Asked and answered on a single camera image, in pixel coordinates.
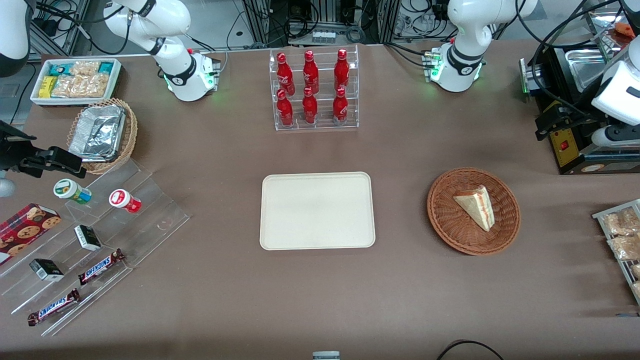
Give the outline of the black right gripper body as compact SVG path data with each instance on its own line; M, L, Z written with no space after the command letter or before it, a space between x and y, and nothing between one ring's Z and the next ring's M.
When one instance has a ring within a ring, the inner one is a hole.
M36 139L36 136L30 136L13 125L0 121L0 170L38 174L38 169L22 164L23 160L37 152L32 145L32 141Z

